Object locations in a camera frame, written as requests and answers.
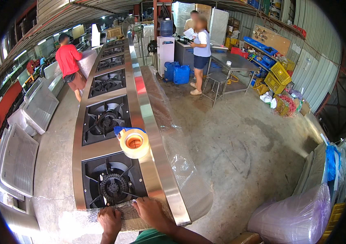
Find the black burner panel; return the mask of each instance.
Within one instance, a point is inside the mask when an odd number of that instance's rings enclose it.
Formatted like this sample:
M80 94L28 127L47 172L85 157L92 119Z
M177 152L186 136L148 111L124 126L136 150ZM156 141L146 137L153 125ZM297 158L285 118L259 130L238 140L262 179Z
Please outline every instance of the black burner panel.
M115 138L115 126L131 127L126 96L111 99L86 109L82 145Z
M120 40L120 41L110 41L107 43L107 48L111 47L111 46L117 46L117 45L121 45L124 43L124 40Z
M139 161L124 153L82 162L82 175L87 208L113 206L147 196Z
M89 98L126 87L125 70L113 71L94 78Z
M122 64L124 64L124 55L112 57L109 59L104 59L100 61L100 63L98 64L96 72L113 68L115 66L119 66Z
M107 48L103 54L102 54L102 57L106 57L106 56L109 56L109 55L112 55L112 54L117 54L117 53L121 53L121 52L124 52L124 46L120 46L120 47L117 47L117 48Z

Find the water bottle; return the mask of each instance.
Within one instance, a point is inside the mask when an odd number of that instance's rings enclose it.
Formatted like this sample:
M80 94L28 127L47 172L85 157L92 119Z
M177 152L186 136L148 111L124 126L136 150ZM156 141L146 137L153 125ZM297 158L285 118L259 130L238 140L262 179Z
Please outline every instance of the water bottle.
M160 35L162 37L171 37L173 35L173 20L170 20L170 18L161 20Z

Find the blue tape dispenser handle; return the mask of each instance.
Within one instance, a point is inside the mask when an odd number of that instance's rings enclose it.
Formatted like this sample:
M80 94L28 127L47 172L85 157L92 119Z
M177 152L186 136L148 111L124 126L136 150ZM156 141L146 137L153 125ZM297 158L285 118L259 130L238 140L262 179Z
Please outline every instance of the blue tape dispenser handle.
M146 131L142 130L141 128L137 128L137 127L121 127L121 126L113 127L113 132L117 136L123 129L125 129L125 131L130 130L130 129L139 129L139 130L143 131L144 133L146 133Z

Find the light blue shirt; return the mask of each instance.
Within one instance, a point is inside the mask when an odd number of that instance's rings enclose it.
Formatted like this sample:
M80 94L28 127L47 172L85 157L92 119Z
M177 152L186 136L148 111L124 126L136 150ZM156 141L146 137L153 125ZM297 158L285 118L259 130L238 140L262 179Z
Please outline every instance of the light blue shirt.
M200 39L199 39L199 35L203 35L203 37L204 37L204 34L207 38L200 37ZM205 42L207 42L207 46L205 48L194 47L193 48L193 54L194 55L200 56L200 57L211 56L210 34L206 30L199 32L199 34L196 36L196 38L195 38L195 40L193 40L193 42L196 44L206 44Z

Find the metal stool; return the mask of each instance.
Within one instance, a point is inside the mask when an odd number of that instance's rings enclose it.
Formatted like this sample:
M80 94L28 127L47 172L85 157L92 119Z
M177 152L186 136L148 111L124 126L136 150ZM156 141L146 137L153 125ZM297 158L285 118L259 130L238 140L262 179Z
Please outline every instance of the metal stool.
M208 83L208 79L211 79L214 81L214 83L212 84L212 88L211 88L211 91L213 93L215 93L215 98L212 99L210 98L209 96L205 95L204 92L205 92L205 88L207 87L207 83ZM218 94L218 91L219 91L219 86L224 84L226 85L226 81L227 81L227 76L220 73L220 72L216 72L216 73L211 73L209 74L206 78L205 78L205 83L204 83L204 88L203 88L203 93L201 94L200 98L203 97L203 95L209 99L211 99L212 101L214 101L214 103L212 104L212 108L214 108L215 106L215 101L216 99L220 98L221 100L223 99L223 92L222 94ZM218 83L218 86L216 88L216 91L214 91L214 86L215 86L215 82Z

